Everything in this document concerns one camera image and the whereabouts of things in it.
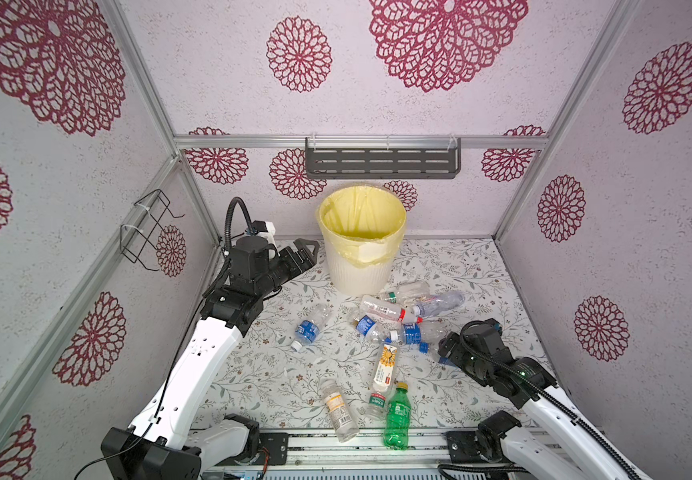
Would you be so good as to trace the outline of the Pocari Sweat blue-label bottle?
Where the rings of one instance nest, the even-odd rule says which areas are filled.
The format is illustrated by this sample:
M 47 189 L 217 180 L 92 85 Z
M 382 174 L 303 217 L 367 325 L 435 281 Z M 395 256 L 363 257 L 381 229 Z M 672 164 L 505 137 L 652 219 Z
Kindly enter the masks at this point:
M 305 346 L 313 344 L 321 336 L 333 314 L 334 306 L 330 303 L 313 306 L 297 325 L 291 348 L 295 352 L 300 352 Z

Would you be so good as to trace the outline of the green plastic soda bottle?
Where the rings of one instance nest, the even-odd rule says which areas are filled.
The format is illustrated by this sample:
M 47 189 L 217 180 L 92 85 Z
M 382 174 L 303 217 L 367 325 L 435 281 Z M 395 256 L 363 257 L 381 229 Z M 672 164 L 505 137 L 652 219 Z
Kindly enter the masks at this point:
M 383 443 L 392 450 L 407 450 L 409 448 L 412 405 L 408 390 L 407 383 L 399 382 L 395 394 L 388 404 Z

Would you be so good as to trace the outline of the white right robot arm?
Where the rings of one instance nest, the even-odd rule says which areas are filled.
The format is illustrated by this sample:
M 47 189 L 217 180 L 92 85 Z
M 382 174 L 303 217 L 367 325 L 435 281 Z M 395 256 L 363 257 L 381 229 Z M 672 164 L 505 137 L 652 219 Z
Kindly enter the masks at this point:
M 538 441 L 515 416 L 498 411 L 473 430 L 446 434 L 452 463 L 438 469 L 471 469 L 502 478 L 528 473 L 537 479 L 648 479 L 595 427 L 560 387 L 555 377 L 531 357 L 515 357 L 502 340 L 494 319 L 475 320 L 436 345 L 441 358 L 483 387 L 491 388 L 542 427 L 569 456 L 564 459 Z

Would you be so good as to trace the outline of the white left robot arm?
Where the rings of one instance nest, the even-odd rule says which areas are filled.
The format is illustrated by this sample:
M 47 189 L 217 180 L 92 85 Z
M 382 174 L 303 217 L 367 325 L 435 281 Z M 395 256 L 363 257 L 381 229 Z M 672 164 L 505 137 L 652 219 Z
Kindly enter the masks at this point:
M 103 439 L 102 460 L 113 478 L 197 479 L 225 460 L 256 458 L 260 427 L 254 420 L 230 414 L 196 437 L 189 435 L 191 426 L 213 379 L 265 302 L 317 265 L 319 247 L 315 240 L 297 239 L 279 249 L 255 235 L 228 249 L 165 382 L 128 427 L 112 428 Z

